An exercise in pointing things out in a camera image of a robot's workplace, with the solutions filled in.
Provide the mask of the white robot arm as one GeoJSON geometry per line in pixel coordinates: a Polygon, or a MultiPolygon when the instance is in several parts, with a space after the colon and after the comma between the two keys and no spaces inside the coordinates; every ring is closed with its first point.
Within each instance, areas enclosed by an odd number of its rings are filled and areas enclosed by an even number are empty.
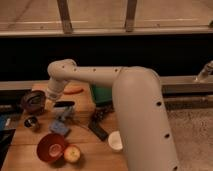
{"type": "Polygon", "coordinates": [[[158,74],[149,68],[82,67],[50,63],[46,97],[58,100],[72,80],[112,89],[112,102],[128,171],[181,171],[158,74]]]}

